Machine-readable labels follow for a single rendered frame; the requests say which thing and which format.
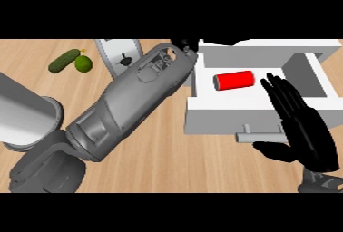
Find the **white flat panel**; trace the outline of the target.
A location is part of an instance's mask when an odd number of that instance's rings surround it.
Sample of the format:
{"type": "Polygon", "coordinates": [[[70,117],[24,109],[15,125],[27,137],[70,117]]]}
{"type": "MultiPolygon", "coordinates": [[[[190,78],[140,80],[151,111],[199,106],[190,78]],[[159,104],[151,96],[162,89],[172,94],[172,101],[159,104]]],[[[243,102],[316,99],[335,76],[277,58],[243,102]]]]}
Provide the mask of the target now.
{"type": "Polygon", "coordinates": [[[144,55],[140,40],[95,39],[95,44],[112,77],[117,78],[144,55]]]}

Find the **white cabinet body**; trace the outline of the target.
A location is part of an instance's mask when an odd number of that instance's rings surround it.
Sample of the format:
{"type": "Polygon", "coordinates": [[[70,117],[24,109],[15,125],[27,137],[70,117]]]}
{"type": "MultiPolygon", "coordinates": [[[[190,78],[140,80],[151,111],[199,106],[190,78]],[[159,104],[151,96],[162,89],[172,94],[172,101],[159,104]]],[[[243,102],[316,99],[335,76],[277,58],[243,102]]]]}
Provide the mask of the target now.
{"type": "Polygon", "coordinates": [[[249,39],[236,45],[200,43],[197,73],[280,69],[296,53],[323,62],[342,47],[338,39],[249,39]]]}

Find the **white open drawer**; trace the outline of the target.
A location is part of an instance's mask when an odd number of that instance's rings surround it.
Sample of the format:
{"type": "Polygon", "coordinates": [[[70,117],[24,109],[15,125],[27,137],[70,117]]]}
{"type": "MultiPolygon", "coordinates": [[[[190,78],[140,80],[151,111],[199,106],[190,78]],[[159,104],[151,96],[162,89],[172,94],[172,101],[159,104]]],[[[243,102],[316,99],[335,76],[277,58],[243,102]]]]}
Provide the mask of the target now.
{"type": "Polygon", "coordinates": [[[267,98],[261,80],[268,73],[284,78],[301,91],[305,98],[335,99],[338,97],[335,87],[323,70],[321,62],[316,53],[295,53],[282,64],[230,64],[225,67],[212,67],[206,55],[202,53],[196,65],[196,79],[193,88],[196,96],[211,99],[248,99],[267,98]],[[222,73],[252,71],[255,84],[252,87],[218,91],[215,89],[214,77],[222,73]]]}

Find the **red can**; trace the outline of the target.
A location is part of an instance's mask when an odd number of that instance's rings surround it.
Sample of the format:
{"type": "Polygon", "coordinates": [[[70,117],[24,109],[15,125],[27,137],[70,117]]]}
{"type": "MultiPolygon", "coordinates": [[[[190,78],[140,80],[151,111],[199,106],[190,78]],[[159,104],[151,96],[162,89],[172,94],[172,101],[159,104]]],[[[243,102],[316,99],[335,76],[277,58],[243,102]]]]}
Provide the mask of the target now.
{"type": "Polygon", "coordinates": [[[252,71],[221,73],[215,75],[214,83],[218,91],[252,87],[255,85],[255,74],[252,71]]]}

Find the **white drawer front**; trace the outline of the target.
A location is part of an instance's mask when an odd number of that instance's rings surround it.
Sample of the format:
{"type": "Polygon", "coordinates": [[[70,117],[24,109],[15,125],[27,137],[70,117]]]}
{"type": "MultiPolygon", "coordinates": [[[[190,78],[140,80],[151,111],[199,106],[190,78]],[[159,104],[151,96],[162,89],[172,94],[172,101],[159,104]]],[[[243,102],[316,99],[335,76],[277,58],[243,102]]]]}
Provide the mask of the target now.
{"type": "MultiPolygon", "coordinates": [[[[329,128],[343,125],[343,98],[305,98],[329,128]]],[[[216,99],[190,97],[187,102],[187,134],[236,134],[245,131],[280,132],[282,119],[267,97],[216,99]]]]}

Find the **green avocado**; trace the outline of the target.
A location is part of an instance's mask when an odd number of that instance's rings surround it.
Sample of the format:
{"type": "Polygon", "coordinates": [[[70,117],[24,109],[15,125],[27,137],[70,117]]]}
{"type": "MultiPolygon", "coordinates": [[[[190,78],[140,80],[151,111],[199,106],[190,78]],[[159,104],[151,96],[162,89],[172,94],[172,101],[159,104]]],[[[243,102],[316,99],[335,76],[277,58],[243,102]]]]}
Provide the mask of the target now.
{"type": "Polygon", "coordinates": [[[76,68],[83,73],[86,73],[94,68],[94,61],[88,56],[82,55],[78,57],[76,68]]]}

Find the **green cucumber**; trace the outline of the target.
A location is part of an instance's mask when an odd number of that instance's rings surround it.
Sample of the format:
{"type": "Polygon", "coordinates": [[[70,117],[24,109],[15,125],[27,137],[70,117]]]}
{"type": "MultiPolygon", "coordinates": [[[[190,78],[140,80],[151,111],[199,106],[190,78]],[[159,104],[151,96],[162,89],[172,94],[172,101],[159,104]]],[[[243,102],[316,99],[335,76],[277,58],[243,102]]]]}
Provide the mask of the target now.
{"type": "Polygon", "coordinates": [[[78,57],[80,56],[80,50],[72,49],[67,51],[52,62],[49,65],[49,71],[52,73],[58,73],[69,64],[72,64],[78,57]]]}

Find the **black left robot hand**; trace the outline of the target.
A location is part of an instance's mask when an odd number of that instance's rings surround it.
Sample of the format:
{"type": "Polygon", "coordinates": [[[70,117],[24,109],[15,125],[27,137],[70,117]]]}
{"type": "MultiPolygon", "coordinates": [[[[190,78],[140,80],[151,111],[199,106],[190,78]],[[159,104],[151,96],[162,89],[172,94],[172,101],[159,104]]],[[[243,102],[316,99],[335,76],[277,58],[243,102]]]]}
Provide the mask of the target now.
{"type": "Polygon", "coordinates": [[[190,51],[199,52],[199,39],[171,39],[172,44],[187,53],[190,51]]]}

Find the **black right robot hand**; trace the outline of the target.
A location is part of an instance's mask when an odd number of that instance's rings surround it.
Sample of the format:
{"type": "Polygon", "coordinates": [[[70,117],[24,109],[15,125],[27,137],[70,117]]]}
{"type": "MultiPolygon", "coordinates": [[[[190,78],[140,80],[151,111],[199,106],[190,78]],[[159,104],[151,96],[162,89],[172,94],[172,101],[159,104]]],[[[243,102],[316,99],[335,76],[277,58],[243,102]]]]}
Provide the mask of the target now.
{"type": "Polygon", "coordinates": [[[318,111],[311,108],[292,83],[271,72],[261,80],[276,111],[289,144],[255,141],[253,148],[273,159],[299,161],[314,172],[339,170],[336,142],[318,111]]]}

